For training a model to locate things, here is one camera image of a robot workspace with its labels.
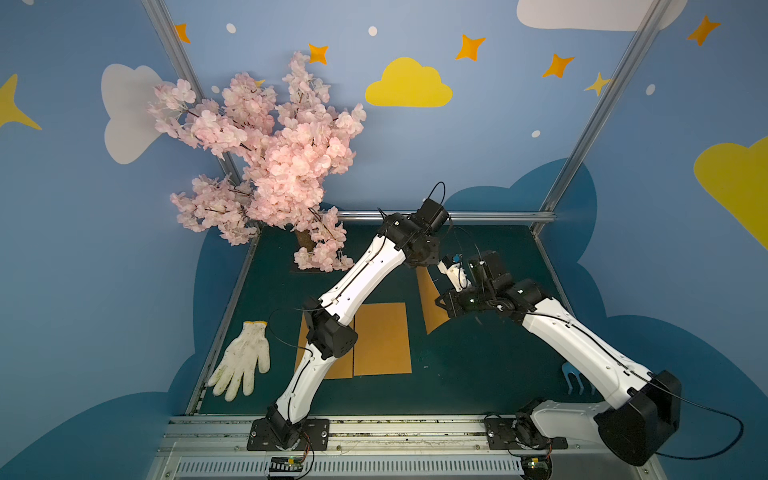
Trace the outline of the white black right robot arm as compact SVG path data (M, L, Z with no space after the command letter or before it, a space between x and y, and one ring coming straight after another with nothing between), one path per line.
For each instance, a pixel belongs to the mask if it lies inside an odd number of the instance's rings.
M512 424L517 443L544 449L554 438L602 444L633 466L645 464L679 429L682 384L672 373L651 372L578 321L562 303L530 280L516 281L495 251L437 265L452 284L435 303L448 316L493 311L520 324L575 367L602 401L531 402Z

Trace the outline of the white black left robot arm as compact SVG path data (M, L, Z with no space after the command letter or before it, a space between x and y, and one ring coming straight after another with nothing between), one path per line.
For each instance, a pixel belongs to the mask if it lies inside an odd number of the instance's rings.
M280 442L292 443L301 433L327 372L357 342L358 334L350 323L364 300L398 266L437 263L436 233L448 218L447 210L431 199L414 213L386 214L368 249L346 275L319 298L305 302L305 353L286 390L266 414Z

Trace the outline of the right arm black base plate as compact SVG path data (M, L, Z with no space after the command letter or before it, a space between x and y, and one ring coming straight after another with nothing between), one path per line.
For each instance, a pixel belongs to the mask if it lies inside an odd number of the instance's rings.
M545 437L525 416L503 417L486 415L483 420L489 448L491 450L566 450L568 442L564 437Z

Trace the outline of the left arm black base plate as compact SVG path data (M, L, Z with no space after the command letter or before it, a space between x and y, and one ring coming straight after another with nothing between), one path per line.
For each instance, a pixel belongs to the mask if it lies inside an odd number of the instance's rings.
M330 421L305 419L288 425L267 418L256 419L247 437L247 451L325 451L328 448Z

